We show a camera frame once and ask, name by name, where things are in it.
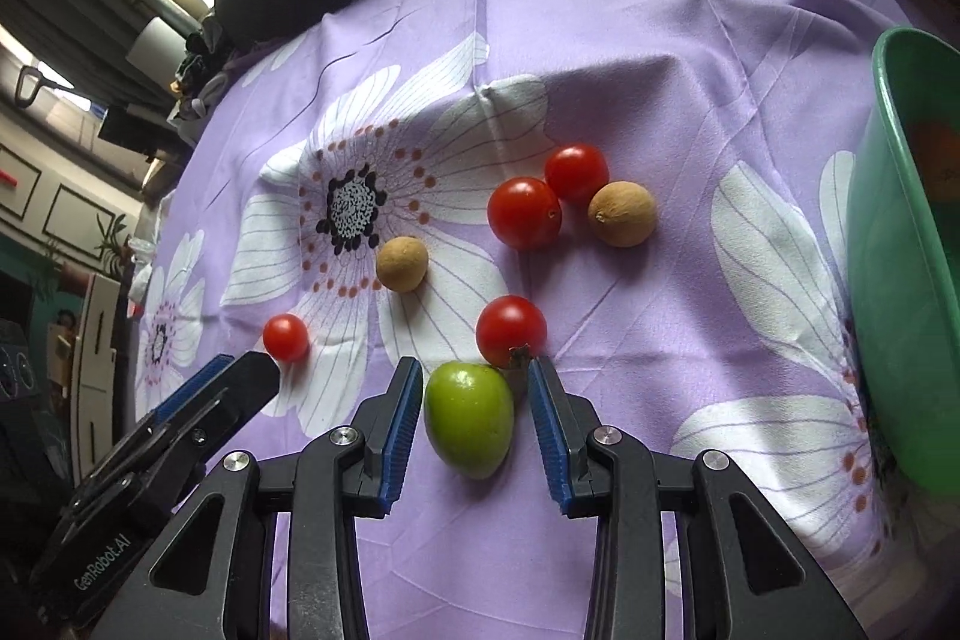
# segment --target dried fruit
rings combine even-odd
[[[656,199],[644,186],[613,182],[603,186],[587,209],[590,228],[612,247],[634,247],[656,228]]]
[[[409,293],[426,274],[429,253],[416,237],[394,237],[376,254],[376,277],[390,290]]]

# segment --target floral tablecloth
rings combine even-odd
[[[176,192],[141,323],[137,414],[219,352],[299,314],[312,350],[232,447],[299,450],[392,367],[479,360],[473,325],[515,292],[546,314],[568,390],[651,449],[730,453],[875,637],[952,586],[960,511],[881,490],[858,394],[845,221],[894,0],[358,0],[271,53],[216,109]],[[659,199],[643,247],[565,212],[555,247],[491,234],[491,190],[589,142]],[[430,271],[381,287],[379,244]],[[403,496],[358,527],[374,638],[580,636],[594,523],[560,517],[528,410],[488,482],[419,431]],[[664,535],[670,638],[675,533]],[[274,616],[284,621],[282,541]]]

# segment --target metal screw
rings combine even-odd
[[[623,434],[616,426],[598,426],[593,430],[593,439],[601,445],[616,445],[623,439]]]
[[[227,453],[227,456],[224,456],[224,469],[230,472],[239,472],[242,469],[247,469],[249,465],[250,456],[243,451],[233,451],[233,453]]]
[[[726,453],[720,453],[720,451],[707,451],[707,453],[704,453],[704,466],[707,469],[720,472],[730,466],[730,457]]]
[[[359,432],[352,426],[338,426],[330,432],[330,442],[334,445],[352,445],[357,442]]]

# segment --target white cabinet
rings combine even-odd
[[[113,447],[113,369],[110,347],[120,284],[90,275],[73,353],[70,381],[70,461],[78,485]]]

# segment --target black clamp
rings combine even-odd
[[[203,465],[280,389],[265,353],[217,356],[144,416],[80,484],[34,566],[40,616],[83,627],[203,479]]]
[[[91,640],[268,637],[279,512],[291,513],[290,640],[367,640],[353,519],[383,518],[400,498],[423,395],[421,366],[405,357],[385,393],[301,453],[260,463],[227,455],[139,560]]]
[[[567,394],[549,360],[528,369],[550,494],[597,517],[586,640],[664,638],[661,512],[677,520],[688,640],[867,640],[803,543],[732,458],[652,453]]]

